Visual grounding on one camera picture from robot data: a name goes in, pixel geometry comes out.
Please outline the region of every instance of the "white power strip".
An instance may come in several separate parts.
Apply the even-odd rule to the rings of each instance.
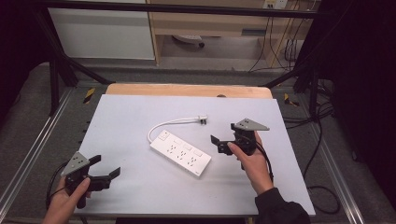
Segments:
[[[197,177],[211,160],[209,155],[166,130],[163,130],[150,146]]]

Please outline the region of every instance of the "human hand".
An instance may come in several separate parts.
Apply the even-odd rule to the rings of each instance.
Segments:
[[[85,178],[76,188],[72,195],[66,192],[65,178],[62,177],[59,181],[59,185],[56,190],[59,192],[55,193],[52,197],[49,210],[44,217],[43,224],[47,223],[67,223],[69,218],[73,215],[78,200],[85,194],[88,187],[90,186],[91,180]]]
[[[260,139],[259,135],[257,132],[254,133],[256,135],[256,141],[262,145],[262,140]],[[267,161],[257,148],[251,156],[248,156],[239,146],[234,143],[229,142],[227,146],[230,148],[231,152],[236,156],[236,158],[242,162],[245,172],[247,173],[247,177],[251,182],[251,186],[256,191],[257,195],[260,195],[268,189],[272,189],[274,187],[274,184],[271,181],[270,175],[268,173]]]

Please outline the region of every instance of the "sleeve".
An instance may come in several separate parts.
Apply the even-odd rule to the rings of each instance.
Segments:
[[[256,224],[310,223],[309,215],[294,202],[283,200],[277,188],[269,189],[255,199],[259,217]]]

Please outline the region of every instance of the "metal frame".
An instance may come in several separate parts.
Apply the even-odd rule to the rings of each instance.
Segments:
[[[293,11],[293,10],[273,10],[265,8],[243,8],[243,7],[202,7],[202,6],[181,6],[181,5],[161,5],[161,4],[137,4],[137,3],[108,3],[108,2],[86,2],[86,1],[62,1],[62,0],[35,0],[26,2],[30,4],[34,18],[41,27],[43,34],[48,39],[50,50],[54,60],[50,61],[51,71],[51,112],[52,115],[59,105],[59,92],[56,76],[59,74],[66,86],[76,86],[78,80],[72,67],[78,69],[89,77],[102,84],[111,84],[113,81],[100,77],[88,68],[69,58],[49,28],[42,15],[43,8],[72,8],[89,10],[112,10],[112,11],[145,11],[145,12],[168,12],[168,13],[192,13],[192,14],[213,14],[213,15],[235,15],[252,17],[278,17],[278,18],[300,18],[326,20],[335,17],[330,12],[316,11]],[[266,84],[266,87],[273,87],[274,84]]]
[[[302,104],[303,110],[307,116],[309,116],[309,106],[306,101],[306,97],[303,94],[298,94],[298,99]],[[317,123],[311,122],[311,129],[314,133],[314,137],[318,140],[319,137],[319,126]],[[344,206],[344,210],[346,211],[346,216],[349,219],[350,223],[353,224],[363,224],[364,219],[361,215],[361,210],[353,198],[352,193],[349,190],[347,182],[344,179],[338,165],[332,156],[332,153],[326,143],[325,138],[322,136],[321,144],[320,144],[320,155],[323,159],[323,162],[326,165],[327,170],[329,171],[329,176],[332,179],[332,183],[334,184],[335,189],[337,190],[337,194],[340,198],[341,204]]]
[[[24,181],[26,180],[33,166],[35,165],[35,162],[38,159],[41,150],[47,143],[47,140],[49,139],[52,130],[54,129],[60,116],[64,112],[64,109],[66,108],[69,98],[73,94],[73,92],[73,88],[66,89],[61,98],[61,103],[58,110],[54,112],[54,115],[52,117],[48,118],[46,124],[44,125],[44,128],[41,130],[41,133],[38,135],[37,139],[33,143],[17,173],[13,176],[6,190],[2,194],[0,198],[0,223],[2,223],[3,219],[6,217],[9,208],[11,207],[20,189],[22,188]]]

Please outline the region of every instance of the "electrical outlet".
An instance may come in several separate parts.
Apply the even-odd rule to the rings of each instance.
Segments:
[[[262,8],[274,9],[275,4],[276,0],[265,0]]]
[[[177,136],[163,130],[150,144],[151,148],[191,174],[199,177],[211,157]]]
[[[284,9],[288,0],[265,0],[262,8],[268,9]]]
[[[274,9],[285,9],[288,0],[276,0]]]

